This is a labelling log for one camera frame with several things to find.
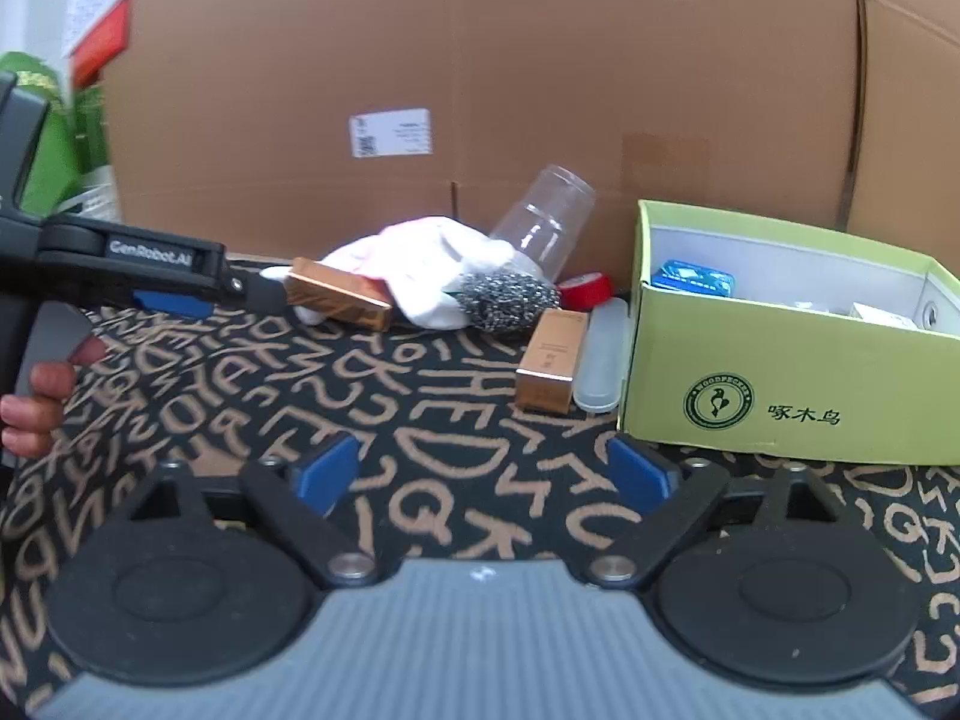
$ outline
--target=clear plastic cup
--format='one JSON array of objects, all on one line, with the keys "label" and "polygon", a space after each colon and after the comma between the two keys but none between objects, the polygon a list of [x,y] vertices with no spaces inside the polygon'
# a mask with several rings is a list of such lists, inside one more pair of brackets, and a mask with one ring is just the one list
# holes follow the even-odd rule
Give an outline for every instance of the clear plastic cup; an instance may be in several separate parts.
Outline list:
[{"label": "clear plastic cup", "polygon": [[491,238],[506,241],[529,258],[545,279],[556,281],[593,210],[596,194],[574,173],[557,165],[541,170]]}]

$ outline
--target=white wall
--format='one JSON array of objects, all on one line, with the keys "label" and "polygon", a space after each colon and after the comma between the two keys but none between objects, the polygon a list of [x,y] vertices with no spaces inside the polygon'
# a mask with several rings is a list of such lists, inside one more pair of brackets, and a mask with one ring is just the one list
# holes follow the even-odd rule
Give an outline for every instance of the white wall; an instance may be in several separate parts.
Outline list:
[{"label": "white wall", "polygon": [[69,92],[68,62],[61,57],[66,0],[0,0],[0,55],[27,52],[61,76]]}]

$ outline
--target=green object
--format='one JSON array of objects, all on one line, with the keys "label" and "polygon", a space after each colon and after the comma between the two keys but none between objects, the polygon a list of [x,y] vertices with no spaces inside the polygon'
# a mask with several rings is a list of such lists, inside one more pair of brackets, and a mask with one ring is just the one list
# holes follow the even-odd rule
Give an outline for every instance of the green object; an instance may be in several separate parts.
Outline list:
[{"label": "green object", "polygon": [[[932,258],[646,200],[635,256],[637,333],[620,415],[630,435],[798,459],[960,464],[960,282]],[[651,286],[669,259],[730,272],[736,297]],[[854,302],[920,329],[839,316]],[[810,303],[825,308],[794,307]]]},{"label": "green object", "polygon": [[54,71],[35,57],[20,52],[0,56],[0,71],[3,70],[16,73],[20,89],[50,103],[40,132],[37,157],[27,177],[20,204],[28,214],[46,217],[78,188],[80,166],[73,127],[64,109]]},{"label": "green object", "polygon": [[104,95],[98,83],[78,89],[73,95],[74,122],[80,170],[86,174],[110,164],[104,130]]}]

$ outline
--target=small brown box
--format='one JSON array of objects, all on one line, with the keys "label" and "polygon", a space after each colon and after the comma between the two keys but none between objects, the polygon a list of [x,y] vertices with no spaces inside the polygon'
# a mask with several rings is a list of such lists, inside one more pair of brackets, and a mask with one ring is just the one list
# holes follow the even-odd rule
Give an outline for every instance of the small brown box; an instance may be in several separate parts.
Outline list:
[{"label": "small brown box", "polygon": [[287,275],[287,302],[329,319],[386,330],[394,305],[380,282],[298,257]]},{"label": "small brown box", "polygon": [[520,408],[568,412],[586,332],[587,314],[556,308],[544,311],[517,367]]}]

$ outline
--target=black round disc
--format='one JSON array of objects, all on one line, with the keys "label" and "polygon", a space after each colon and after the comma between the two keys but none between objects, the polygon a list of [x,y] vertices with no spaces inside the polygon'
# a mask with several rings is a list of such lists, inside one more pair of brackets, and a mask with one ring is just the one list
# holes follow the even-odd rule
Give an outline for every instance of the black round disc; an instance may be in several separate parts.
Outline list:
[{"label": "black round disc", "polygon": [[280,550],[209,522],[158,519],[92,539],[54,585],[57,642],[83,670],[136,685],[242,672],[290,641],[310,596]]},{"label": "black round disc", "polygon": [[774,686],[886,674],[917,624],[904,578],[832,523],[784,522],[712,538],[670,563],[664,620],[696,654]]}]

